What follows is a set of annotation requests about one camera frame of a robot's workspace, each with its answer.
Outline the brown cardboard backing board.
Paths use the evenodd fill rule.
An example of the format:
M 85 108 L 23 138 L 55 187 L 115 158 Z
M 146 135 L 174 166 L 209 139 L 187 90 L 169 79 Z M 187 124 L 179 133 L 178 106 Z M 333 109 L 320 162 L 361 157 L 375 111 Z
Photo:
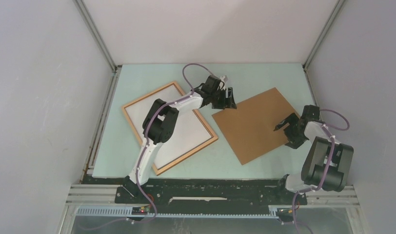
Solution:
M 241 165 L 288 143 L 284 129 L 275 130 L 291 114 L 299 114 L 272 88 L 212 115 Z

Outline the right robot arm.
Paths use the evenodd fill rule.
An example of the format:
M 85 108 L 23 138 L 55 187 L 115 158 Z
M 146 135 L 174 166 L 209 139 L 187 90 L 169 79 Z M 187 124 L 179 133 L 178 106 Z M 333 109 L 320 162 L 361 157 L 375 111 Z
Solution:
M 279 203 L 287 204 L 296 192 L 309 191 L 342 191 L 350 171 L 354 148 L 341 143 L 330 132 L 330 128 L 347 131 L 321 120 L 320 114 L 324 109 L 315 105 L 306 105 L 301 116 L 296 113 L 288 115 L 274 130 L 284 130 L 288 139 L 287 147 L 298 149 L 306 141 L 310 141 L 311 148 L 298 174 L 287 174 L 279 180 L 279 187 L 275 190 L 275 198 Z

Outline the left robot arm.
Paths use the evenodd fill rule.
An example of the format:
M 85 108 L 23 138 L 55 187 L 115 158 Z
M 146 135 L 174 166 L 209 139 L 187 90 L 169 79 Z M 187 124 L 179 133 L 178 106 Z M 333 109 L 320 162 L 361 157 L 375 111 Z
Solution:
M 213 109 L 236 109 L 233 88 L 227 86 L 227 76 L 210 75 L 198 87 L 173 101 L 156 99 L 143 123 L 141 151 L 130 174 L 124 178 L 122 187 L 126 196 L 134 203 L 145 198 L 142 187 L 149 179 L 148 170 L 158 151 L 172 137 L 177 119 L 182 114 L 211 104 Z

